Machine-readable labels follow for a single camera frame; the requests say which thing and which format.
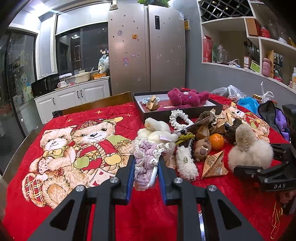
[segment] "silver bolt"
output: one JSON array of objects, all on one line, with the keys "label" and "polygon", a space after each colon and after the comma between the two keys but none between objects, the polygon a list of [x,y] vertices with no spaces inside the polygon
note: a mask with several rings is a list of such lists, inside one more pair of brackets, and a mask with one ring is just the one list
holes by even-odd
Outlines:
[{"label": "silver bolt", "polygon": [[180,177],[176,177],[176,178],[174,179],[174,182],[179,184],[179,183],[182,183],[182,182],[183,182],[183,179],[180,178]]},{"label": "silver bolt", "polygon": [[117,183],[119,181],[118,177],[111,177],[110,182],[111,183]]},{"label": "silver bolt", "polygon": [[78,185],[77,187],[75,187],[76,192],[82,192],[84,190],[84,186],[83,185]]},{"label": "silver bolt", "polygon": [[217,187],[215,185],[209,185],[208,189],[209,191],[214,192],[217,190]]}]

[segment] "pink stuffed animal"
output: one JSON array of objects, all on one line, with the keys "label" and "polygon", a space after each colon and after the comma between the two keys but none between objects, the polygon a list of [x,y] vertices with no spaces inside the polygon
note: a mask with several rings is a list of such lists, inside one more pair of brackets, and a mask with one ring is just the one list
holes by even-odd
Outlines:
[{"label": "pink stuffed animal", "polygon": [[208,100],[210,93],[207,91],[197,93],[196,90],[181,92],[178,88],[168,92],[168,97],[173,107],[161,107],[159,110],[181,109],[203,106]]}]

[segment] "orange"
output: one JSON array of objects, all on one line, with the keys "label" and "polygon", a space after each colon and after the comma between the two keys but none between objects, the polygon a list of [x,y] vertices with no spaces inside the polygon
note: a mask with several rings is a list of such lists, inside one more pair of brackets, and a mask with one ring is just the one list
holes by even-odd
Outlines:
[{"label": "orange", "polygon": [[213,150],[220,150],[224,145],[224,138],[220,134],[213,134],[209,137]]}]

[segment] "pink thermos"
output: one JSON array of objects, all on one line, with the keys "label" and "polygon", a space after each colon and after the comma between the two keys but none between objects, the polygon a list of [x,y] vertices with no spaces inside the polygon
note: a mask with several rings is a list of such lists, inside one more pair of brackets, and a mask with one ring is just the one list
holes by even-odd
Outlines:
[{"label": "pink thermos", "polygon": [[271,61],[267,58],[263,59],[262,74],[267,77],[270,77],[271,74]]}]

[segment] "printed plaid hat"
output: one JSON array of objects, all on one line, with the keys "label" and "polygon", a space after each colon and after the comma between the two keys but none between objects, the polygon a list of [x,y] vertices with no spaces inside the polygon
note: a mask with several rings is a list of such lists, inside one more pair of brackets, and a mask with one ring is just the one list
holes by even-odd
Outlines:
[{"label": "printed plaid hat", "polygon": [[73,135],[74,131],[84,129],[84,128],[89,127],[89,126],[95,126],[97,124],[102,123],[103,121],[106,121],[106,120],[105,119],[88,120],[88,121],[74,127],[72,129],[70,135]]}]

